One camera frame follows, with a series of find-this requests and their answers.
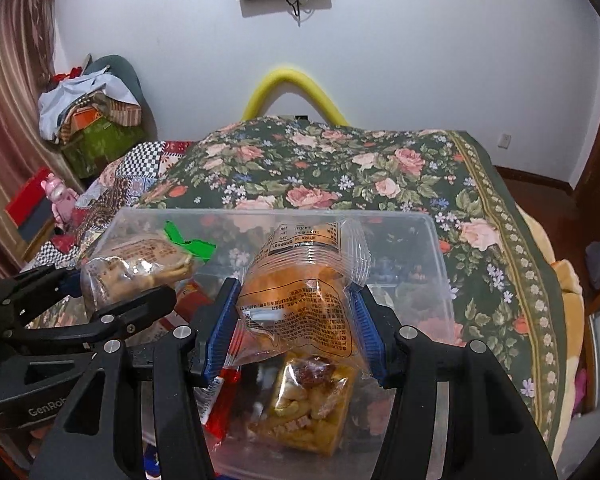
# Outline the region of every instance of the green floral blanket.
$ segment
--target green floral blanket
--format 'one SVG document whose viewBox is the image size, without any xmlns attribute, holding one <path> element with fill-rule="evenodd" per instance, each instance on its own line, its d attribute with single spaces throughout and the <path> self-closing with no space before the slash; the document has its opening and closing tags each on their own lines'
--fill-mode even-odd
<svg viewBox="0 0 600 480">
<path fill-rule="evenodd" d="M 431 215 L 456 344 L 483 339 L 553 450 L 566 366 L 560 288 L 488 155 L 467 133 L 372 132 L 276 117 L 232 124 L 192 145 L 141 206 Z"/>
</svg>

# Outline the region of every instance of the yellow foam tube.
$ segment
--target yellow foam tube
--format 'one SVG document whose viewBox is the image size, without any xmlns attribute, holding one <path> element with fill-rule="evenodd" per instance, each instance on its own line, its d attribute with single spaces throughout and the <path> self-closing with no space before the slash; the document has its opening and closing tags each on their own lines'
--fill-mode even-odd
<svg viewBox="0 0 600 480">
<path fill-rule="evenodd" d="M 315 81 L 292 68 L 277 68 L 267 74 L 251 95 L 242 114 L 242 120 L 249 121 L 258 117 L 265 99 L 280 83 L 291 83 L 301 89 L 320 108 L 322 114 L 333 126 L 349 126 L 349 123 L 336 108 L 336 105 L 333 104 L 333 101 L 329 99 Z"/>
</svg>

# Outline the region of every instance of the plastic snack package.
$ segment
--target plastic snack package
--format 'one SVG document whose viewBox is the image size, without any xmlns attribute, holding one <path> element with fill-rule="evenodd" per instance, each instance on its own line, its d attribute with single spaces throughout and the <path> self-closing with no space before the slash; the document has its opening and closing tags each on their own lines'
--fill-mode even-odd
<svg viewBox="0 0 600 480">
<path fill-rule="evenodd" d="M 240 367 L 235 365 L 239 346 L 240 340 L 232 338 L 218 377 L 208 388 L 193 388 L 200 423 L 219 442 L 226 437 L 235 396 L 242 378 Z"/>
<path fill-rule="evenodd" d="M 356 341 L 347 287 L 364 285 L 370 254 L 359 222 L 282 224 L 255 257 L 237 309 L 235 363 L 291 349 L 366 370 Z"/>
<path fill-rule="evenodd" d="M 357 370 L 290 351 L 269 407 L 251 429 L 285 446 L 331 456 L 340 441 Z"/>
<path fill-rule="evenodd" d="M 135 346 L 157 341 L 177 326 L 189 324 L 197 309 L 212 303 L 195 280 L 179 282 L 176 285 L 176 306 L 173 310 L 155 321 L 149 328 L 128 338 L 126 344 Z"/>
<path fill-rule="evenodd" d="M 190 278 L 214 248 L 200 240 L 184 241 L 171 222 L 163 233 L 132 234 L 99 248 L 80 274 L 88 315 L 154 286 Z"/>
</svg>

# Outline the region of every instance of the pink toy figure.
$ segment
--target pink toy figure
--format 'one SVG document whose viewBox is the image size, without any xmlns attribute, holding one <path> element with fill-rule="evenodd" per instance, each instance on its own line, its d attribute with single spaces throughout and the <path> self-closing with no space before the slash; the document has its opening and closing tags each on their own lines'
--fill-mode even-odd
<svg viewBox="0 0 600 480">
<path fill-rule="evenodd" d="M 51 202 L 51 211 L 56 219 L 56 226 L 63 229 L 65 225 L 71 222 L 71 216 L 74 212 L 75 201 L 78 194 L 64 185 L 64 180 L 49 173 L 46 180 L 40 182 L 40 186 L 45 190 L 46 197 Z"/>
</svg>

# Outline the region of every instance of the pile of clothes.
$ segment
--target pile of clothes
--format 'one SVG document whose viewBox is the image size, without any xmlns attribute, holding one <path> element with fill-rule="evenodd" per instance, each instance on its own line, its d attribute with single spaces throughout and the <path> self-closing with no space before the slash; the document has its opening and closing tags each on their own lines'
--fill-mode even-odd
<svg viewBox="0 0 600 480">
<path fill-rule="evenodd" d="M 107 164 L 146 140 L 142 89 L 120 56 L 88 62 L 40 96 L 40 136 L 61 145 L 78 178 L 97 176 Z"/>
</svg>

